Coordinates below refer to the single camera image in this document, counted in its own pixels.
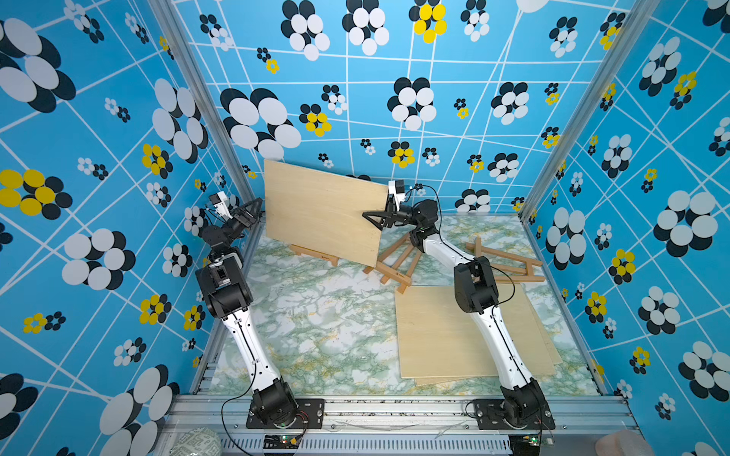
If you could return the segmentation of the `plywood board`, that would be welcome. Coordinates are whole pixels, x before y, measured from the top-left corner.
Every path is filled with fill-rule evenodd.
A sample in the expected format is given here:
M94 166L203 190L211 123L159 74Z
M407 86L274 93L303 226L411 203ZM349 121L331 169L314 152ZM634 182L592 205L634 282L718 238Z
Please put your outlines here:
M264 194L270 239L365 266L376 264L381 231L362 214L385 208L387 186L265 161Z
M563 362L522 287L500 306L519 355L535 376ZM476 323L458 307L452 286L416 286L395 295L400 374L421 384L498 371Z

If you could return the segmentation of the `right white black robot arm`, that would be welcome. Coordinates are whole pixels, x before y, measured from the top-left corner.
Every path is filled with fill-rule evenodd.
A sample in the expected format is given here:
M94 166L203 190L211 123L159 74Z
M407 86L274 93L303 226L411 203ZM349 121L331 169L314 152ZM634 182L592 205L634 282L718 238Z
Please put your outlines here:
M415 206L389 197L383 211L362 214L379 230L412 225L410 241L421 253L438 260L454 272L454 295L459 308L476 324L494 360L504 400L498 415L514 429L537 423L555 429L549 403L522 357L502 317L494 268L485 256L463 252L445 241L437 227L440 206L433 199Z

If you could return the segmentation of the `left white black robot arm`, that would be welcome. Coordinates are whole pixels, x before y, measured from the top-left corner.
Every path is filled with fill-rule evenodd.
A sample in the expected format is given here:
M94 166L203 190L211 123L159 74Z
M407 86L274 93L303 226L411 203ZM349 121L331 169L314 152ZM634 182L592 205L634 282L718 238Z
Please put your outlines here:
M254 298L243 274L243 255L233 245L244 230L259 222L262 200L233 207L219 192L210 201L224 222L202 231L210 246L209 264L196 272L203 301L233 336L243 357L250 377L251 413L266 426L286 428L297 418L298 403L260 342L251 312Z

